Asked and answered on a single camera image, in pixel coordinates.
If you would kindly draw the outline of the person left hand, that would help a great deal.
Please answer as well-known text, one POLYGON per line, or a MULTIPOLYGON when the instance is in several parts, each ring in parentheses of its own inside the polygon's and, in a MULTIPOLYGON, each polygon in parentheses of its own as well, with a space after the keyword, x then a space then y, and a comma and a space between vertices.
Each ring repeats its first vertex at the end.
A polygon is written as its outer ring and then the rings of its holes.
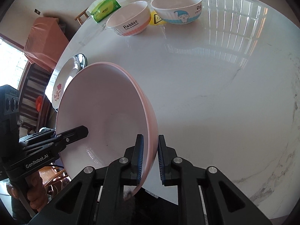
MULTIPOLYGON (((28 181, 30 189, 27 192, 27 198, 29 200, 30 207, 40 212, 48 203, 48 196, 43 185, 43 179, 37 171, 28 176, 28 181)), ((7 192, 12 197, 12 211, 17 215, 21 215, 22 213, 28 214, 27 210, 19 200, 16 188, 11 184, 11 182, 6 184, 6 188, 7 192)))

